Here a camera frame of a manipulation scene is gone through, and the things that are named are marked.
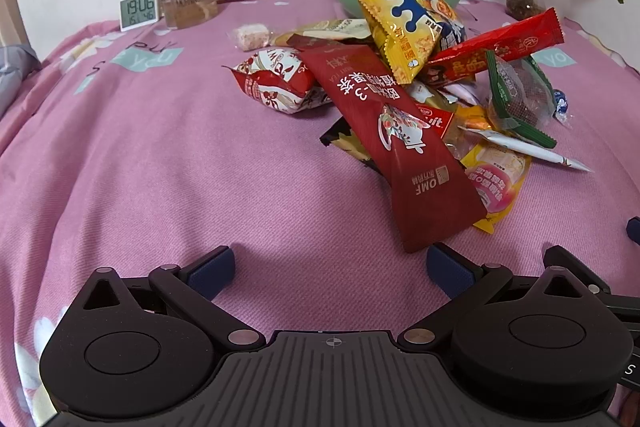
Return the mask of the small pink nougat candy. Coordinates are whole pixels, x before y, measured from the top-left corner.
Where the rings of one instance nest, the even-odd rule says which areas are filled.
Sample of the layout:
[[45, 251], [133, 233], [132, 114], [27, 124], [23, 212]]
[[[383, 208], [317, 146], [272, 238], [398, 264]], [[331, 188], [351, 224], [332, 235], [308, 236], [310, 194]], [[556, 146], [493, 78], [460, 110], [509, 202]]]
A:
[[241, 51], [265, 48], [270, 43], [271, 31], [264, 24], [245, 24], [230, 32], [230, 39]]

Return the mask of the white silver stick packet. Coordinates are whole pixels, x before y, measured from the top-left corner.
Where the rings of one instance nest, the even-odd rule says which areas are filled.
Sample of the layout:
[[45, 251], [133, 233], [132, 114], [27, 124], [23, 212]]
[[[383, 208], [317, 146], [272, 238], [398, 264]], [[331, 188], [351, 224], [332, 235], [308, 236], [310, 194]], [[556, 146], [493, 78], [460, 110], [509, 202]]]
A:
[[515, 153], [532, 156], [533, 158], [550, 162], [550, 164], [561, 165], [566, 168], [582, 172], [591, 172], [590, 168], [576, 159], [567, 158], [561, 154], [553, 152], [553, 150], [549, 150], [548, 148], [511, 138], [510, 136], [494, 130], [472, 129], [462, 126], [459, 126], [459, 129], [463, 132], [479, 135], [489, 143], [505, 147], [508, 150], [513, 150]]

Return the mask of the long bright red snack bar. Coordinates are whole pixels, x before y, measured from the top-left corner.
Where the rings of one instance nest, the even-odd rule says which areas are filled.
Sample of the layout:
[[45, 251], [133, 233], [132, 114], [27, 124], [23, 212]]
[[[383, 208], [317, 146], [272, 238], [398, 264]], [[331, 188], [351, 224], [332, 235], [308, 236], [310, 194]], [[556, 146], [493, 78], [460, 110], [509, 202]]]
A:
[[511, 62], [563, 42], [558, 13], [548, 9], [433, 54], [418, 79], [431, 86], [444, 87], [487, 70], [488, 52]]

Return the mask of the yellow blue snack bag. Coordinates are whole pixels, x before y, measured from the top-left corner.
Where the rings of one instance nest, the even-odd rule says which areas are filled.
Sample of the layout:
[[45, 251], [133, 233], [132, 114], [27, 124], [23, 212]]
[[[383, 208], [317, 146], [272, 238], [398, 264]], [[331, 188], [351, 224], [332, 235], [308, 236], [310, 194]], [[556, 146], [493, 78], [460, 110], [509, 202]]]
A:
[[466, 39], [446, 0], [358, 0], [373, 40], [399, 84], [413, 82], [432, 54]]

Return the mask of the red white floral snack bag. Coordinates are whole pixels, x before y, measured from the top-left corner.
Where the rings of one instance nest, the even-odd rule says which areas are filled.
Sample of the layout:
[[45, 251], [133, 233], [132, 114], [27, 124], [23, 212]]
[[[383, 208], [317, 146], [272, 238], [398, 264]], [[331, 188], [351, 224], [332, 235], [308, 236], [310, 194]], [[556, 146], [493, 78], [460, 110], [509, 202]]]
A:
[[279, 113], [293, 115], [331, 103], [316, 77], [290, 48], [260, 50], [229, 70], [247, 96]]

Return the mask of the pink floral tablecloth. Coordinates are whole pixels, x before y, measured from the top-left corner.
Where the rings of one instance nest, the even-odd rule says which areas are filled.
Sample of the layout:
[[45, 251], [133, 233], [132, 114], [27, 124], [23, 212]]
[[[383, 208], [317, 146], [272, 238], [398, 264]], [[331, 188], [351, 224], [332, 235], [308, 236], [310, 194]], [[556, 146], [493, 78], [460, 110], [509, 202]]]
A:
[[[446, 301], [424, 254], [402, 248], [384, 178], [320, 136], [326, 105], [285, 115], [249, 98], [229, 69], [246, 57], [231, 29], [288, 31], [343, 16], [337, 0], [228, 3], [183, 30], [119, 32], [117, 20], [67, 38], [23, 82], [1, 119], [1, 425], [52, 414], [37, 361], [91, 272], [145, 277], [231, 245], [236, 277], [215, 300], [273, 329], [388, 329]], [[577, 23], [537, 57], [568, 100], [546, 132], [592, 173], [534, 162], [510, 213], [487, 235], [446, 242], [477, 263], [538, 274], [548, 244], [639, 296], [639, 76]]]

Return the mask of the small blue wrapped candy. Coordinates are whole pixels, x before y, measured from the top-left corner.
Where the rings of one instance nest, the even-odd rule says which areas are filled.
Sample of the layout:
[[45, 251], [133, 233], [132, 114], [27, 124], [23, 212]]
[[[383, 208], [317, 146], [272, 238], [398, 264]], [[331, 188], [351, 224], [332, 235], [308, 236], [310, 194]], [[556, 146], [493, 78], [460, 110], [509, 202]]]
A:
[[559, 121], [561, 124], [568, 123], [568, 102], [566, 95], [563, 91], [554, 89], [553, 90], [553, 98], [554, 98], [554, 118]]

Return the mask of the yellow pink snack packet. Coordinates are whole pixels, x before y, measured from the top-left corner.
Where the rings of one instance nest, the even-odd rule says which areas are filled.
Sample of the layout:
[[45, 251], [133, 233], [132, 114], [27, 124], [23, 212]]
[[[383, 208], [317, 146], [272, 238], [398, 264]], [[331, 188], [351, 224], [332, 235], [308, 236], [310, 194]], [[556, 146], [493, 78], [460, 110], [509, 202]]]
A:
[[520, 194], [532, 158], [492, 144], [477, 144], [462, 158], [465, 174], [486, 209], [474, 225], [488, 234], [511, 211]]

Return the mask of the green clear snack packet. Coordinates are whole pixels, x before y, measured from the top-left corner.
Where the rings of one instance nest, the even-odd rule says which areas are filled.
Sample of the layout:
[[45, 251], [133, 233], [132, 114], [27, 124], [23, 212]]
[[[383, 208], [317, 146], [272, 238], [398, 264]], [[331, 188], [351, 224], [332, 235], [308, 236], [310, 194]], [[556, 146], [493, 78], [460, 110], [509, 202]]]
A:
[[494, 51], [485, 56], [491, 124], [521, 140], [555, 148], [555, 139], [542, 130], [555, 112], [553, 88], [534, 58], [529, 55], [507, 62]]

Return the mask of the cream beige snack packet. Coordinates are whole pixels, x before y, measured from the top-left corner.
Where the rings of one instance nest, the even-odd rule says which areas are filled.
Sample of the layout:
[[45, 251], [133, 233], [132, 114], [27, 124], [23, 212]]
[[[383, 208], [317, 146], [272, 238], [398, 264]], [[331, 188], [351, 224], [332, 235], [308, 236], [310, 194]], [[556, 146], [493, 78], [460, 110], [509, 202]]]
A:
[[300, 26], [283, 34], [272, 36], [272, 46], [285, 46], [292, 35], [326, 40], [367, 39], [371, 37], [368, 22], [364, 18], [343, 18], [342, 20], [322, 20]]

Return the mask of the black gold snack packet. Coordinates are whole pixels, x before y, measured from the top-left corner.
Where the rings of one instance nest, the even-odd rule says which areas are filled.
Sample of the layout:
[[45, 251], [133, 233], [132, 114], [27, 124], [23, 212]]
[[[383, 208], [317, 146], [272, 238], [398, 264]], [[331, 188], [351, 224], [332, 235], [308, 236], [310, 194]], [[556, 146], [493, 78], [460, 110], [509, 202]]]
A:
[[331, 128], [326, 130], [320, 136], [320, 142], [324, 146], [335, 146], [347, 153], [349, 156], [357, 159], [361, 164], [367, 166], [378, 174], [381, 174], [378, 166], [372, 160], [368, 151], [363, 147], [358, 136], [352, 131], [352, 127], [344, 117], [332, 124]]

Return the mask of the grey pillow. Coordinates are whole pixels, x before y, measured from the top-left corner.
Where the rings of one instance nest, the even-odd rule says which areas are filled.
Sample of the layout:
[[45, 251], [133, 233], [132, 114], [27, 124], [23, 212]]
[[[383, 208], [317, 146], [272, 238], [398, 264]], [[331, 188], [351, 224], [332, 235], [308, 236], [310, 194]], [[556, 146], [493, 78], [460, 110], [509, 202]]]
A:
[[35, 50], [28, 44], [2, 46], [0, 52], [0, 117], [15, 101], [23, 81], [40, 69]]

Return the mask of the small red snack packet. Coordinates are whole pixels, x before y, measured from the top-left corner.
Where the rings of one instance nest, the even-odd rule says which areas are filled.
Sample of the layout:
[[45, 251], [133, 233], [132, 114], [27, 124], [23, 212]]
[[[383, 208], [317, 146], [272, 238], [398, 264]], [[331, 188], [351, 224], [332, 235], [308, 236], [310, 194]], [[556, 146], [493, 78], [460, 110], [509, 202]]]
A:
[[454, 121], [454, 113], [446, 109], [421, 103], [416, 104], [416, 107], [420, 110], [422, 119], [434, 130], [440, 139], [444, 139]]

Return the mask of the white digital clock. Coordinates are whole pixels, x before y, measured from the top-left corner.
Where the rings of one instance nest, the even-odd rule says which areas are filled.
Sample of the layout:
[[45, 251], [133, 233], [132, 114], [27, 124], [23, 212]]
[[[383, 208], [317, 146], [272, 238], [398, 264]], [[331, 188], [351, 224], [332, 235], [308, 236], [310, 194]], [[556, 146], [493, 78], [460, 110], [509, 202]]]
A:
[[121, 31], [154, 24], [160, 19], [157, 0], [120, 0], [119, 26]]

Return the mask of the long dark red tea packet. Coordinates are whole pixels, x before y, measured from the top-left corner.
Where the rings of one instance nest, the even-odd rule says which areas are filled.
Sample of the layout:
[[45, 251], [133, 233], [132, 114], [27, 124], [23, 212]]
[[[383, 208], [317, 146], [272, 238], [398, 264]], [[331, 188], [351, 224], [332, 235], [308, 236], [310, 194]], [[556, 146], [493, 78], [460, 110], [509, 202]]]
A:
[[405, 251], [448, 239], [486, 216], [460, 162], [370, 46], [301, 35], [289, 38], [288, 45], [390, 184]]

